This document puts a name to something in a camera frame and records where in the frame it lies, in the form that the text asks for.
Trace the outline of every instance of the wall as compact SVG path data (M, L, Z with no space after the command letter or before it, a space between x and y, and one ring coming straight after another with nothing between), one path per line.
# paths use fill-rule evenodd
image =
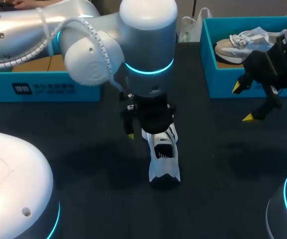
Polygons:
M109 14L119 11L121 0L95 0L102 8L101 12ZM176 0L179 17L191 16L193 0ZM285 15L287 0L197 0L195 14L202 7L207 7L213 16L273 16Z

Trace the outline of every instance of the white cable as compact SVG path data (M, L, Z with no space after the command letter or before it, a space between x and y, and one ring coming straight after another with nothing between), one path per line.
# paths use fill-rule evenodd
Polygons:
M22 64L26 61L29 61L30 59L32 59L34 56L36 56L37 54L39 54L42 50L45 49L45 47L48 44L51 44L51 40L57 36L57 34L60 32L60 30L67 24L76 21L79 22L80 24L82 24L84 27L86 27L88 29L88 31L90 32L90 34L94 37L94 39L97 41L97 44L99 45L104 61L106 62L106 66L109 72L109 82L115 86L120 92L123 91L122 86L117 83L114 80L114 76L113 76L113 72L112 72L112 66L111 66L111 62L110 62L110 57L108 55L107 49L103 44L102 39L100 38L98 32L96 30L94 30L94 28L83 18L81 17L72 17L69 19L66 19L64 21L62 21L56 28L55 30L50 34L50 40L45 39L43 41L43 43L41 43L39 46L37 46L34 50L32 50L30 53L28 53L26 56L20 57L16 60L13 61L6 61L6 62L2 62L0 63L0 69L1 68L5 68L6 65L11 65L11 66L15 66L15 65L19 65Z
M37 7L36 10L39 14L40 19L42 20L46 40L47 42L51 42L51 36L49 34L49 28L43 10L40 7ZM49 56L54 55L53 44L48 44L48 55Z

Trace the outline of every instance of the plastic bag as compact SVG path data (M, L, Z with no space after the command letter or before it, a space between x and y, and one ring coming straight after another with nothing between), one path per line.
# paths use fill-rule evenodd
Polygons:
M198 42L201 38L204 18L213 18L210 10L206 7L199 11L197 20L185 16L181 19L179 42Z

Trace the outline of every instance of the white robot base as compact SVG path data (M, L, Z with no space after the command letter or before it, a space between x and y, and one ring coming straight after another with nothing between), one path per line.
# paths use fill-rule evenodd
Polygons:
M32 144L0 133L0 239L56 239L59 218L44 155Z

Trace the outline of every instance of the person's hand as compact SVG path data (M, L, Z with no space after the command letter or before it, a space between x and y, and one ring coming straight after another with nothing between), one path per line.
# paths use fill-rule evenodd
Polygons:
M16 9L33 9L39 7L39 1L36 0L15 0L13 4Z

